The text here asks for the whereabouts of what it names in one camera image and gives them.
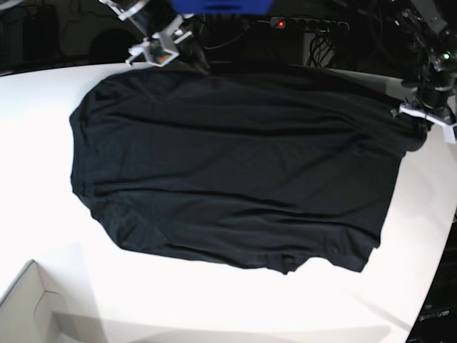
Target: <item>cable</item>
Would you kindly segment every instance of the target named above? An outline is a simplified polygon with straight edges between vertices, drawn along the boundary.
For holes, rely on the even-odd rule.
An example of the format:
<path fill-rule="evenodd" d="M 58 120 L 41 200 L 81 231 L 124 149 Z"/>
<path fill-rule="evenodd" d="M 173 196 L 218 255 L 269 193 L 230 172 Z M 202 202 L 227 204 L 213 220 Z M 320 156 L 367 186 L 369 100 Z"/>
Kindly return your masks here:
<path fill-rule="evenodd" d="M 283 18 L 283 19 L 282 20 L 278 20 L 278 22 L 274 26 L 271 27 L 272 29 L 275 29 L 280 23 L 284 23 L 285 24 L 287 19 L 290 18 L 290 17 L 281 16 L 281 18 Z"/>
<path fill-rule="evenodd" d="M 401 61 L 394 57 L 383 45 L 383 42 L 376 36 L 374 30 L 373 19 L 376 17 L 374 14 L 376 5 L 378 5 L 379 0 L 371 0 L 370 6 L 368 8 L 368 30 L 370 32 L 371 38 L 374 40 L 376 48 L 380 51 L 384 57 L 393 65 L 407 67 L 410 64 L 408 62 Z"/>
<path fill-rule="evenodd" d="M 93 11 L 85 11 L 84 12 L 84 16 L 87 15 L 87 14 L 95 16 L 97 19 L 113 19 L 113 20 L 116 20 L 118 23 L 122 23 L 123 22 L 117 16 L 109 16 L 109 15 L 105 15 L 105 14 L 98 14 L 98 13 L 93 12 Z"/>
<path fill-rule="evenodd" d="M 200 31 L 199 31 L 199 36 L 201 35 L 201 32 L 203 32 L 203 29 L 204 29 L 204 27 L 205 27 L 205 24 L 204 24 L 205 18 L 206 18 L 206 15 L 204 14 L 204 15 L 203 15 L 203 19 L 202 19 L 202 22 L 203 22 L 203 23 L 201 24 L 201 28 L 200 28 Z"/>
<path fill-rule="evenodd" d="M 425 111 L 425 108 L 423 105 L 423 93 L 426 88 L 426 83 L 427 83 L 427 79 L 428 79 L 428 75 L 430 73 L 430 67 L 431 67 L 431 57 L 429 54 L 427 54 L 427 61 L 428 62 L 427 62 L 427 65 L 425 66 L 425 70 L 423 70 L 423 72 L 422 72 L 421 93 L 419 94 L 419 98 L 418 98 L 421 108 L 424 111 Z"/>
<path fill-rule="evenodd" d="M 302 19 L 315 19 L 315 20 L 321 20 L 320 18 L 317 18 L 315 16 L 309 15 L 309 14 L 294 14 L 293 16 L 287 16 L 287 18 L 284 18 L 284 20 L 288 18 L 302 18 Z"/>
<path fill-rule="evenodd" d="M 335 51 L 335 46 L 329 40 L 328 32 L 325 34 L 316 32 L 316 36 L 309 44 L 309 58 L 306 65 L 323 67 L 323 60 L 328 56 L 328 54 L 330 54 L 331 51 Z"/>
<path fill-rule="evenodd" d="M 214 29 L 214 26 L 212 24 L 207 23 L 202 18 L 199 18 L 198 16 L 194 16 L 194 19 L 197 19 L 198 21 L 200 21 L 202 23 L 202 25 L 207 26 L 210 29 Z"/>
<path fill-rule="evenodd" d="M 347 2 L 343 1 L 343 0 L 332 0 L 332 2 L 334 2 L 335 4 L 338 4 L 342 7 L 346 7 L 347 9 L 352 9 L 353 11 L 355 11 L 357 14 L 360 14 L 362 16 L 368 16 L 369 13 L 367 11 L 365 11 L 364 9 L 360 9 L 360 8 L 353 8 L 353 4 L 348 4 Z"/>
<path fill-rule="evenodd" d="M 229 41 L 225 41 L 224 43 L 219 44 L 219 45 L 215 45 L 215 46 L 204 46 L 204 49 L 205 50 L 216 50 L 216 49 L 220 49 L 220 48 L 222 48 L 224 46 L 227 46 L 229 44 L 232 44 L 235 41 L 238 41 L 242 36 L 244 36 L 246 31 L 248 31 L 250 28 L 251 28 L 251 26 L 249 26 L 247 29 L 245 29 L 243 32 L 241 32 L 238 36 L 230 39 Z"/>
<path fill-rule="evenodd" d="M 384 20 L 383 20 L 383 12 L 381 10 L 381 7 L 378 6 L 378 20 L 379 20 L 379 34 L 378 34 L 378 40 L 382 41 L 384 37 Z M 362 67 L 365 66 L 365 64 L 370 61 L 378 52 L 378 47 L 375 45 L 373 51 L 366 57 L 365 61 L 362 61 L 360 65 L 356 68 L 356 71 L 361 71 Z"/>

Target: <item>electrical cable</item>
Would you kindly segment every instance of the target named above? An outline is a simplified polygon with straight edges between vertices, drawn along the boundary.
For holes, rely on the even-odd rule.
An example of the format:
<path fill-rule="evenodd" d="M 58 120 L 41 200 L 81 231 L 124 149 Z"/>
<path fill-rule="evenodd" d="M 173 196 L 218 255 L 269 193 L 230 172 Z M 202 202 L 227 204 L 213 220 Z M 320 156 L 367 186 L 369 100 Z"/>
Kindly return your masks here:
<path fill-rule="evenodd" d="M 338 5 L 342 6 L 342 7 L 346 7 L 347 9 L 351 9 L 352 6 L 353 6 L 353 4 L 348 4 L 347 2 L 342 1 L 342 0 L 332 0 L 332 2 L 334 2 L 335 4 L 338 4 Z M 353 10 L 354 10 L 357 14 L 360 14 L 360 15 L 362 15 L 362 16 L 368 16 L 368 15 L 369 15 L 369 13 L 368 13 L 366 10 L 364 10 L 364 9 L 354 8 Z"/>
<path fill-rule="evenodd" d="M 203 15 L 203 23 L 205 22 L 205 18 L 206 18 L 206 15 L 204 14 L 204 15 Z M 203 29 L 204 29 L 204 27 L 205 27 L 205 24 L 203 24 L 203 23 L 201 24 L 201 28 L 200 28 L 200 30 L 199 30 L 199 36 L 201 35 L 201 32 L 203 32 Z"/>
<path fill-rule="evenodd" d="M 382 12 L 380 6 L 378 7 L 378 20 L 379 20 L 379 24 L 380 24 L 378 40 L 382 41 L 383 37 L 384 37 L 384 20 L 383 20 L 383 12 Z M 375 45 L 373 51 L 366 57 L 365 61 L 362 61 L 362 63 L 360 63 L 360 65 L 356 68 L 356 71 L 361 71 L 362 67 L 368 61 L 370 61 L 376 55 L 377 52 L 378 52 L 378 47 Z"/>
<path fill-rule="evenodd" d="M 328 54 L 330 54 L 331 51 L 335 51 L 335 46 L 329 40 L 328 32 L 325 34 L 316 32 L 315 37 L 309 44 L 309 58 L 306 65 L 323 67 L 323 60 L 328 56 Z"/>
<path fill-rule="evenodd" d="M 319 18 L 315 17 L 315 16 L 312 16 L 312 15 L 309 15 L 309 14 L 294 14 L 293 16 L 287 16 L 284 18 L 284 20 L 287 20 L 289 18 L 302 18 L 302 19 L 315 19 L 315 20 L 319 20 Z"/>
<path fill-rule="evenodd" d="M 234 43 L 235 41 L 238 41 L 242 36 L 244 36 L 244 34 L 251 28 L 251 26 L 249 26 L 247 29 L 245 29 L 243 32 L 241 32 L 238 36 L 230 39 L 229 41 L 225 41 L 224 43 L 222 44 L 219 44 L 219 45 L 215 45 L 215 46 L 204 46 L 204 49 L 205 50 L 216 50 L 216 49 L 220 49 L 224 46 L 227 46 L 227 45 L 230 45 L 232 43 Z"/>
<path fill-rule="evenodd" d="M 427 54 L 427 61 L 428 61 L 427 64 L 425 64 L 423 67 L 423 68 L 425 68 L 425 70 L 423 70 L 423 72 L 422 72 L 421 92 L 418 97 L 419 104 L 421 105 L 421 108 L 424 111 L 425 111 L 425 108 L 424 108 L 424 104 L 423 104 L 423 93 L 426 88 L 426 83 L 427 83 L 428 76 L 430 74 L 430 67 L 431 67 L 431 57 L 429 54 Z"/>
<path fill-rule="evenodd" d="M 123 21 L 120 20 L 117 16 L 109 16 L 106 14 L 98 14 L 94 11 L 85 11 L 84 16 L 90 14 L 92 16 L 95 16 L 97 19 L 111 19 L 111 20 L 116 20 L 118 23 L 122 23 Z"/>
<path fill-rule="evenodd" d="M 259 19 L 259 20 L 255 20 L 254 23 L 262 23 L 262 24 L 268 24 L 268 25 L 271 25 L 271 21 L 269 20 L 263 20 L 263 19 Z M 276 28 L 280 23 L 276 23 L 276 25 L 274 25 L 272 28 Z M 283 63 L 283 59 L 281 58 L 281 56 L 278 54 L 277 50 L 275 50 L 272 45 L 270 44 L 264 44 L 262 46 L 263 48 L 263 51 L 265 52 L 265 56 L 267 59 L 270 59 L 270 60 L 273 60 L 273 61 L 276 61 L 278 63 Z"/>
<path fill-rule="evenodd" d="M 371 38 L 374 40 L 376 48 L 379 52 L 381 52 L 384 57 L 393 65 L 393 66 L 400 66 L 400 67 L 408 67 L 410 64 L 408 62 L 401 61 L 394 57 L 383 45 L 381 39 L 376 36 L 376 32 L 374 30 L 373 19 L 375 19 L 374 11 L 376 6 L 378 5 L 379 0 L 371 0 L 369 8 L 368 8 L 368 30 L 371 35 Z"/>
<path fill-rule="evenodd" d="M 214 29 L 214 26 L 208 22 L 206 22 L 205 20 L 203 20 L 202 18 L 198 17 L 198 16 L 194 16 L 194 19 L 198 20 L 201 22 L 202 25 L 204 26 L 207 26 L 209 29 Z"/>

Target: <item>black t-shirt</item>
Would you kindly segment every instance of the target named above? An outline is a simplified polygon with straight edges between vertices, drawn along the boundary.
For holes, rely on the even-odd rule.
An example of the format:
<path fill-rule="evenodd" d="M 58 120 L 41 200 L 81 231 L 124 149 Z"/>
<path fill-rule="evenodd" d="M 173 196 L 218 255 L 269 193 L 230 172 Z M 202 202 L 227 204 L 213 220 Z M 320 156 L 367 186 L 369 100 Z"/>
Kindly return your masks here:
<path fill-rule="evenodd" d="M 122 249 L 267 267 L 310 257 L 361 271 L 406 151 L 396 100 L 322 76 L 111 76 L 71 116 L 74 193 Z"/>

